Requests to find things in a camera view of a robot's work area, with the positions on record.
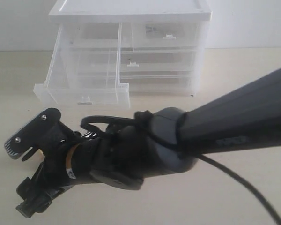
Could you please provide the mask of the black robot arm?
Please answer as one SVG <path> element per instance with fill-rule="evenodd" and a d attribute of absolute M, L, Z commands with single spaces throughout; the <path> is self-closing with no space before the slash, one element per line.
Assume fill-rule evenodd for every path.
<path fill-rule="evenodd" d="M 189 171 L 210 153 L 281 146 L 281 68 L 193 111 L 167 107 L 132 118 L 87 116 L 85 134 L 47 108 L 4 144 L 12 159 L 44 160 L 18 187 L 24 217 L 80 184 L 139 190 L 145 178 Z"/>

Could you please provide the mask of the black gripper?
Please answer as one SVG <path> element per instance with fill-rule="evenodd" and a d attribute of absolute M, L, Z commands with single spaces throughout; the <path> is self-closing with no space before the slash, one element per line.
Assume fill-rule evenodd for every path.
<path fill-rule="evenodd" d="M 29 148 L 36 146 L 61 118 L 56 108 L 47 108 L 4 143 L 7 154 L 14 160 L 20 158 Z M 23 199 L 16 210 L 20 213 L 43 213 L 52 200 L 75 185 L 98 183 L 89 174 L 90 163 L 98 146 L 99 135 L 88 132 L 82 135 L 60 123 L 56 129 L 61 135 L 55 139 L 45 137 L 42 151 L 44 160 L 32 178 L 26 178 L 16 189 Z"/>

